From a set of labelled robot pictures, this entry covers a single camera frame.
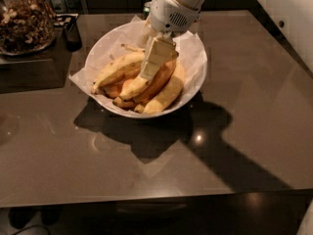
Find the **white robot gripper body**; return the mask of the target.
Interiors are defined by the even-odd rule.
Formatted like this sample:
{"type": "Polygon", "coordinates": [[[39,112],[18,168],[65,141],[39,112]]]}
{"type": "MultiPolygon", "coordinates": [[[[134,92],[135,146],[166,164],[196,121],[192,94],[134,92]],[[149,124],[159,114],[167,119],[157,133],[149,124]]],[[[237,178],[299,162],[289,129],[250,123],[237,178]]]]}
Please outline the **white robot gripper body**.
{"type": "Polygon", "coordinates": [[[198,10],[190,9],[177,0],[152,0],[150,22],[156,32],[184,34],[199,15],[198,10]]]}

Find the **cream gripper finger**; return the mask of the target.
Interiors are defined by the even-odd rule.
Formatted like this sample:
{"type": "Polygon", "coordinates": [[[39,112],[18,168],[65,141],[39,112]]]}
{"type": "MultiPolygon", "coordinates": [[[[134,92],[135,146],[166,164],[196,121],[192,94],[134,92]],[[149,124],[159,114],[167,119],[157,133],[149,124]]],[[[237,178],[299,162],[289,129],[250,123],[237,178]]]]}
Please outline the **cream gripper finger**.
{"type": "Polygon", "coordinates": [[[143,28],[137,39],[137,46],[140,48],[146,48],[150,45],[151,40],[157,35],[157,32],[152,27],[150,18],[146,18],[143,28]]]}
{"type": "Polygon", "coordinates": [[[145,49],[140,76],[147,80],[153,79],[163,64],[176,57],[176,46],[171,37],[164,35],[150,37],[145,49]]]}

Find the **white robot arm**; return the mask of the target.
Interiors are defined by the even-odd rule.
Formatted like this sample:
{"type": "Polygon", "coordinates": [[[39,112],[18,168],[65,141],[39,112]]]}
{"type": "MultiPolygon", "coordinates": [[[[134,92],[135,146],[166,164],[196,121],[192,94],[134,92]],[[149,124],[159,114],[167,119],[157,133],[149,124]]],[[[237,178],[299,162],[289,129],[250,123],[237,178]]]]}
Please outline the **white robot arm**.
{"type": "Polygon", "coordinates": [[[152,79],[172,52],[173,38],[198,19],[205,0],[152,0],[138,45],[145,49],[140,76],[152,79]]]}

